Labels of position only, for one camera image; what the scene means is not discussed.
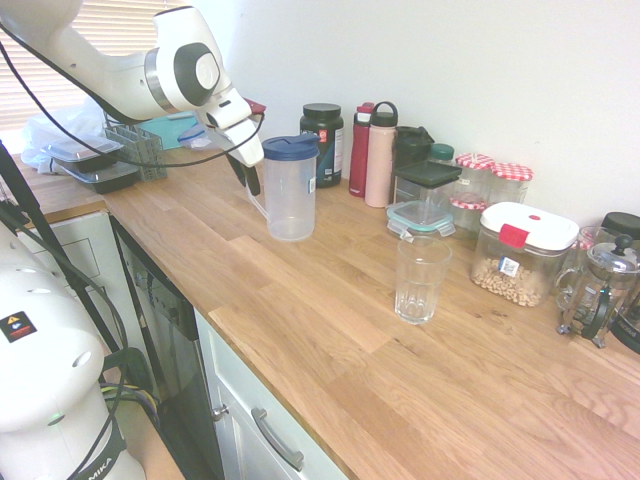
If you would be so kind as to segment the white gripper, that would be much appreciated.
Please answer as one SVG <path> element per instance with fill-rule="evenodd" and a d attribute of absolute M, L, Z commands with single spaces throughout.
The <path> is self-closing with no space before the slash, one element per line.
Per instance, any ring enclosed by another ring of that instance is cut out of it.
<path fill-rule="evenodd" d="M 261 185 L 254 166 L 264 159 L 258 124 L 246 118 L 226 129 L 214 127 L 213 138 L 228 153 L 227 161 L 241 185 L 248 186 L 252 196 L 258 196 Z"/>

